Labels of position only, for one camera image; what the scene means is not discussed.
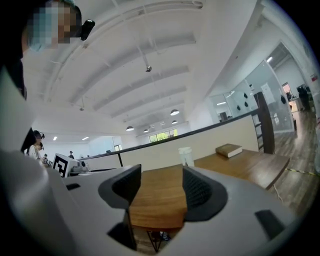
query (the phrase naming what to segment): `white cup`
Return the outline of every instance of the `white cup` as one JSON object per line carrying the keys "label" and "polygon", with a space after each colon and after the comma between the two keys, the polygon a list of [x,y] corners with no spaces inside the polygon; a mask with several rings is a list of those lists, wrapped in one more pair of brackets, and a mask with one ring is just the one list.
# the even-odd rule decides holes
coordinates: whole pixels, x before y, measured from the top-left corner
{"label": "white cup", "polygon": [[181,162],[183,166],[195,166],[194,160],[192,158],[192,149],[191,147],[180,147],[178,149]]}

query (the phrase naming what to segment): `glass wall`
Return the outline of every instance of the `glass wall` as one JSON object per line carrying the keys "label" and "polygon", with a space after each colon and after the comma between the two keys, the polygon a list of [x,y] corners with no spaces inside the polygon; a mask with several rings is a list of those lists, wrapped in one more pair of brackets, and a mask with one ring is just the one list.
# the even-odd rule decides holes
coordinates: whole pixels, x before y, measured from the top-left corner
{"label": "glass wall", "polygon": [[[270,112],[273,131],[291,132],[294,130],[293,118],[287,96],[278,79],[264,60],[232,91],[210,97],[210,113],[220,122],[236,118],[258,108],[254,94],[262,92]],[[259,123],[258,116],[253,116],[255,124]]]}
{"label": "glass wall", "polygon": [[276,133],[294,131],[287,96],[269,64],[263,61],[245,78],[245,81],[252,85],[253,94],[263,93],[269,108],[273,131]]}
{"label": "glass wall", "polygon": [[233,117],[227,100],[223,94],[212,96],[210,100],[220,122]]}

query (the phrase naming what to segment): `wooden tabletop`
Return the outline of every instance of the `wooden tabletop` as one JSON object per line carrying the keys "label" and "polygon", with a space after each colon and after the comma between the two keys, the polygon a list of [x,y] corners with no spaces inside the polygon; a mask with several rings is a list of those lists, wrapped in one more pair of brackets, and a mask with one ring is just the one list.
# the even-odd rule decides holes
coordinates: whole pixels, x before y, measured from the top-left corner
{"label": "wooden tabletop", "polygon": [[[231,158],[212,154],[194,161],[196,167],[244,179],[264,189],[276,182],[288,163],[286,156],[250,150]],[[141,187],[129,209],[134,227],[169,231],[183,226],[187,203],[182,169],[179,164],[142,173]]]}

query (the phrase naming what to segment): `face mask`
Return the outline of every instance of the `face mask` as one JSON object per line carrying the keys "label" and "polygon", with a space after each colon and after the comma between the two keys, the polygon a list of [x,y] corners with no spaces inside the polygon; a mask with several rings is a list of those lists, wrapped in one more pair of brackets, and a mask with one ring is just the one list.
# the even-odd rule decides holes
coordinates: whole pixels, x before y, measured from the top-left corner
{"label": "face mask", "polygon": [[27,23],[27,45],[34,52],[42,52],[52,44],[52,39],[58,37],[58,11],[55,2],[38,8]]}

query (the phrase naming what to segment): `book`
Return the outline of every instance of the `book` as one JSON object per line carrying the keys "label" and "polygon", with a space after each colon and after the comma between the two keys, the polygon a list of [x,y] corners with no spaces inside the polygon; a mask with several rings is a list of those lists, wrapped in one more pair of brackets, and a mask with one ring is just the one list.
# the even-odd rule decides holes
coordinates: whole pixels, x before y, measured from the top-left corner
{"label": "book", "polygon": [[217,147],[215,149],[215,152],[227,158],[231,158],[242,152],[242,146],[233,145],[233,144],[224,144],[222,146]]}

